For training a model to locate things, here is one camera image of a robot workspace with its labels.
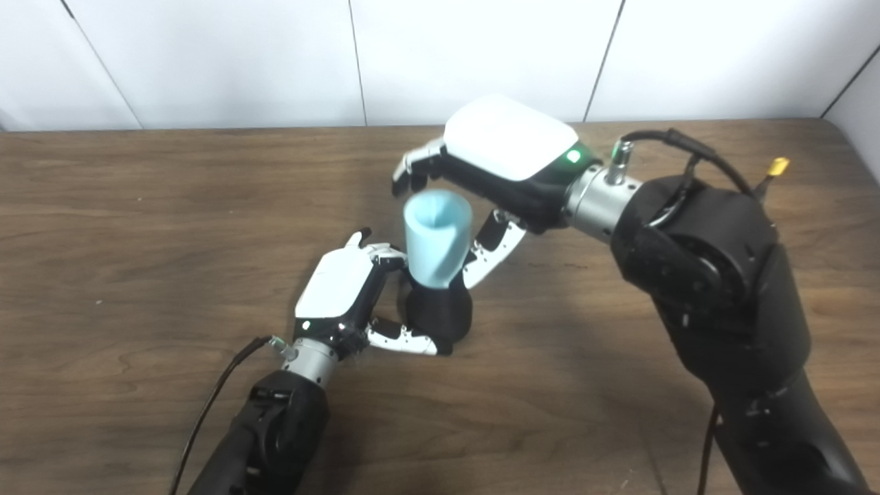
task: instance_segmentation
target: silver metal joint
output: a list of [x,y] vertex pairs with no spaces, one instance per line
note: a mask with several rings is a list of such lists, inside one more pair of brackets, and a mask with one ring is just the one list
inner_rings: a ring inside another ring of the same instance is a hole
[[282,370],[296,373],[319,387],[326,388],[336,364],[339,363],[336,351],[308,338],[297,339],[289,349],[290,353],[284,356]]
[[640,181],[625,175],[612,184],[608,181],[611,173],[610,167],[588,168],[572,184],[565,207],[569,225],[605,244],[611,242],[620,215],[642,186]]
[[627,179],[629,159],[633,156],[634,144],[632,141],[618,141],[611,153],[611,165],[608,166],[608,174],[605,183],[609,186],[619,186]]

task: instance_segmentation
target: cable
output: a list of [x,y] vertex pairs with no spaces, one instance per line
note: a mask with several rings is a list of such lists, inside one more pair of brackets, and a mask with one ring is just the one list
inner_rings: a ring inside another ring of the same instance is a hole
[[739,173],[739,171],[733,167],[727,160],[718,156],[718,153],[715,152],[712,148],[706,146],[700,141],[686,136],[681,132],[678,132],[675,129],[669,129],[666,131],[662,130],[637,130],[635,132],[630,132],[625,136],[620,138],[620,141],[661,141],[664,144],[668,144],[674,148],[678,148],[682,151],[687,151],[694,155],[698,155],[701,159],[706,160],[711,163],[719,170],[721,170],[724,175],[730,179],[731,182],[741,193],[749,197],[755,197],[752,188],[749,187],[749,183],[743,178],[743,176]]
[[697,495],[705,495],[706,481],[709,476],[709,457],[712,455],[712,439],[715,435],[715,426],[718,424],[718,406],[712,406],[709,414],[709,426],[706,428],[706,437],[703,439],[703,455],[700,460],[700,481],[697,482]]
[[687,192],[693,184],[694,170],[696,169],[697,164],[700,163],[701,159],[700,155],[694,153],[691,155],[691,158],[687,160],[685,172],[682,174],[684,175],[684,179],[681,180],[681,183],[678,185],[678,189],[676,189],[675,195],[673,196],[675,202],[673,202],[671,206],[661,210],[660,215],[648,223],[649,226],[659,227],[660,225],[663,225],[666,223],[666,220],[672,218],[672,216],[681,209],[682,205],[685,204]]
[[272,336],[260,336],[253,339],[248,345],[246,345],[241,351],[238,352],[238,354],[236,354],[232,358],[232,361],[230,361],[226,369],[220,374],[220,378],[217,379],[217,383],[215,383],[214,388],[211,389],[211,394],[208,396],[208,400],[205,401],[205,404],[202,406],[202,410],[199,412],[198,418],[195,420],[193,431],[189,433],[189,438],[187,439],[186,445],[183,446],[183,454],[180,455],[180,462],[178,463],[177,470],[174,472],[174,478],[171,482],[171,488],[168,490],[168,495],[175,495],[177,493],[177,487],[180,484],[180,478],[183,476],[183,469],[187,465],[189,451],[193,449],[195,436],[199,434],[199,429],[202,428],[202,422],[208,415],[208,410],[211,409],[211,405],[214,404],[214,400],[217,399],[218,395],[220,395],[220,390],[223,388],[226,380],[229,379],[229,375],[232,374],[232,370],[234,370],[236,366],[240,365],[242,361],[247,359],[248,356],[253,354],[257,349],[265,345],[270,340],[272,340]]

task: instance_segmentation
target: metal connector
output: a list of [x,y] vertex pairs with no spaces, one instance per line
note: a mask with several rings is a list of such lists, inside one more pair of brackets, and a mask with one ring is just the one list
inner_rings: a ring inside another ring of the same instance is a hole
[[619,186],[627,178],[629,159],[633,155],[634,144],[632,141],[618,141],[611,153],[611,165],[608,166],[608,174],[605,183],[609,186]]
[[284,357],[284,360],[297,358],[297,350],[287,345],[284,339],[279,336],[272,336],[272,339],[269,340],[269,346],[278,351]]

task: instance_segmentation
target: panel seam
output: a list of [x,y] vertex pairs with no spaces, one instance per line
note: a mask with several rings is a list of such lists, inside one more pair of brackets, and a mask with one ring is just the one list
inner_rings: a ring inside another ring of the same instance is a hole
[[839,93],[837,93],[837,96],[834,97],[834,100],[831,101],[831,104],[828,105],[828,108],[826,108],[825,111],[822,112],[822,114],[819,116],[820,119],[824,119],[825,116],[828,115],[828,112],[831,112],[831,109],[834,107],[834,104],[837,103],[838,100],[840,100],[840,97],[843,96],[843,93],[847,92],[847,89],[849,89],[849,86],[853,85],[855,80],[857,78],[859,78],[859,76],[862,74],[862,72],[865,70],[865,68],[868,67],[868,65],[871,63],[872,60],[874,60],[874,58],[876,57],[878,52],[880,52],[880,45],[877,45],[877,48],[874,48],[874,53],[872,53],[868,57],[868,60],[866,60],[865,63],[863,63],[862,66],[859,68],[859,70],[857,70],[855,72],[855,74],[849,79],[849,82],[847,82],[847,84],[843,86],[843,89],[840,90]]
[[83,39],[85,39],[85,42],[89,45],[89,49],[95,55],[95,58],[98,59],[98,63],[101,64],[101,69],[103,69],[104,73],[107,74],[107,78],[110,79],[110,82],[113,84],[113,87],[116,89],[116,92],[119,93],[119,97],[122,98],[122,102],[125,103],[125,106],[126,106],[126,108],[128,108],[128,111],[131,113],[131,116],[135,119],[135,122],[137,122],[137,127],[139,127],[140,129],[143,129],[143,124],[141,123],[141,119],[137,118],[137,113],[135,113],[135,109],[131,107],[131,103],[128,102],[128,99],[125,97],[125,93],[122,92],[122,89],[119,87],[119,84],[116,83],[116,79],[113,77],[113,74],[110,73],[110,70],[107,68],[106,64],[104,63],[104,60],[101,58],[101,55],[98,54],[98,50],[96,50],[95,46],[92,45],[92,40],[89,39],[88,34],[85,33],[85,30],[83,29],[82,25],[79,24],[79,21],[73,15],[73,11],[70,9],[70,7],[67,5],[67,3],[64,2],[64,0],[62,0],[62,5],[64,5],[65,9],[67,9],[67,13],[70,14],[70,18],[73,19],[73,22],[74,22],[74,24],[77,25],[77,29],[79,30],[80,34],[83,35]]
[[608,44],[605,45],[605,53],[602,55],[602,63],[599,64],[599,71],[596,73],[596,80],[593,82],[593,90],[590,92],[590,100],[587,101],[587,109],[583,112],[583,120],[587,122],[587,115],[590,114],[590,107],[593,106],[593,99],[596,98],[596,90],[599,88],[599,79],[602,78],[602,70],[605,69],[605,61],[608,60],[608,52],[611,51],[611,44],[614,42],[614,35],[617,33],[617,25],[620,24],[620,16],[623,15],[623,6],[627,4],[627,0],[620,0],[620,8],[617,10],[617,18],[614,20],[614,26],[611,28],[611,35],[608,36]]
[[357,85],[361,89],[361,110],[363,111],[363,126],[369,127],[367,122],[367,100],[363,97],[363,78],[361,77],[361,56],[357,53],[357,34],[355,33],[355,13],[351,9],[351,0],[348,0],[348,18],[351,21],[351,40],[355,43],[355,65],[357,66]]

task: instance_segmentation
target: white robotic hand cover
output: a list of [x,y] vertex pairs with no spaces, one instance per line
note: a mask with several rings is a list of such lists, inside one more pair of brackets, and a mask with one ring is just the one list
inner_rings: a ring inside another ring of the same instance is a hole
[[[369,234],[354,233],[344,247],[321,257],[294,309],[298,320],[339,318],[347,314],[361,295],[373,270],[394,271],[405,266],[407,255],[389,243],[361,246],[365,235]],[[360,330],[366,334],[370,345],[375,347],[389,351],[437,354],[430,337],[414,336],[413,330],[400,323],[373,318],[366,328]]]
[[508,181],[524,181],[578,137],[549,115],[500,94],[468,103],[446,123],[446,152]]

